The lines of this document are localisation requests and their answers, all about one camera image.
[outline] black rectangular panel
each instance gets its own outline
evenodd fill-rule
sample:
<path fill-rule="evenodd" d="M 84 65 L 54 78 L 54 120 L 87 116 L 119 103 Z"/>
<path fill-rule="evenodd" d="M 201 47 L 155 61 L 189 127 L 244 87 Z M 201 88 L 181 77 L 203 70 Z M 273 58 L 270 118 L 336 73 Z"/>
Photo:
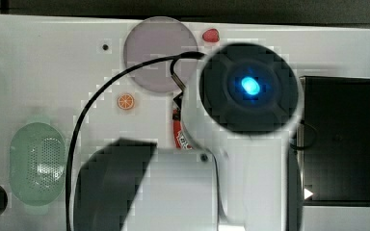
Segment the black rectangular panel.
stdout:
<path fill-rule="evenodd" d="M 370 206 L 370 79 L 305 77 L 304 205 Z"/>

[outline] black circular button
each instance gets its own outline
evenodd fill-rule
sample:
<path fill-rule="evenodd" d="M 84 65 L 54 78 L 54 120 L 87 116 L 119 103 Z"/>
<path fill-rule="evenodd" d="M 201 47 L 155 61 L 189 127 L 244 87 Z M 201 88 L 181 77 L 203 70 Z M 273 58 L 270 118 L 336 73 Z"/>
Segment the black circular button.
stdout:
<path fill-rule="evenodd" d="M 207 113 L 242 134 L 275 131 L 298 103 L 290 66 L 275 52 L 249 43 L 230 44 L 212 56 L 201 72 L 199 91 Z"/>

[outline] pink round disc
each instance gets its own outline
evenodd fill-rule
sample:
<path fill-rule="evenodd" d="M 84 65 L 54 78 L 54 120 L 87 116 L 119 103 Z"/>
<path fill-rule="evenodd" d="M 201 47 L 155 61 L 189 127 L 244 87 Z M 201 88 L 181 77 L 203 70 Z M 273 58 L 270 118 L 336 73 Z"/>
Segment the pink round disc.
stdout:
<path fill-rule="evenodd" d="M 181 22 L 170 17 L 152 17 L 138 24 L 124 44 L 124 64 L 129 68 L 156 58 L 198 51 L 198 44 L 191 31 Z M 197 68 L 195 60 L 181 60 L 175 72 L 185 84 Z M 170 92 L 179 87 L 170 74 L 171 61 L 145 66 L 130 73 L 141 87 Z"/>

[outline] orange sticker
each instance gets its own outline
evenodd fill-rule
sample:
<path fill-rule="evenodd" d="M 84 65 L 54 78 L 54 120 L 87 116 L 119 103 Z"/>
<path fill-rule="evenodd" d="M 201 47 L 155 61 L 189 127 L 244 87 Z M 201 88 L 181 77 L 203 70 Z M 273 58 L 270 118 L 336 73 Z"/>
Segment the orange sticker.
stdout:
<path fill-rule="evenodd" d="M 117 100 L 117 103 L 121 109 L 132 109 L 134 107 L 134 97 L 129 93 L 122 94 Z"/>

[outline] white surface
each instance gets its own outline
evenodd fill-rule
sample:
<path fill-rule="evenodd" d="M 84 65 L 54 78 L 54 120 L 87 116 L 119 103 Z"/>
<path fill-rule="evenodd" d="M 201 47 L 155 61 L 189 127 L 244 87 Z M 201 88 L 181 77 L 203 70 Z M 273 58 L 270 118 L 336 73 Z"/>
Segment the white surface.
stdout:
<path fill-rule="evenodd" d="M 205 163 L 200 154 L 158 149 L 121 230 L 216 231 L 216 168 L 210 154 Z"/>
<path fill-rule="evenodd" d="M 198 71 L 184 91 L 182 127 L 188 140 L 197 142 L 217 158 L 221 201 L 228 222 L 245 224 L 246 231 L 284 231 L 287 223 L 286 150 L 304 108 L 300 80 L 296 76 L 298 102 L 288 123 L 266 135 L 234 134 L 211 118 L 200 99 L 201 72 L 212 55 L 199 62 Z"/>
<path fill-rule="evenodd" d="M 218 231 L 245 231 L 245 227 L 237 225 L 220 224 Z"/>
<path fill-rule="evenodd" d="M 71 138 L 84 103 L 108 77 L 122 71 L 120 52 L 139 21 L 0 15 L 0 185 L 10 204 L 0 230 L 66 230 L 63 193 L 45 216 L 30 216 L 11 194 L 8 147 L 15 131 L 34 112 L 45 113 Z M 277 51 L 302 75 L 370 78 L 370 30 L 185 23 L 201 52 L 202 33 L 220 31 L 221 43 L 246 40 Z M 101 50 L 103 42 L 111 49 Z M 136 108 L 120 111 L 118 94 L 134 93 Z M 146 93 L 127 78 L 114 84 L 89 112 L 81 131 L 74 168 L 119 136 L 158 140 L 173 146 L 171 97 Z M 304 230 L 370 230 L 370 208 L 306 207 Z"/>

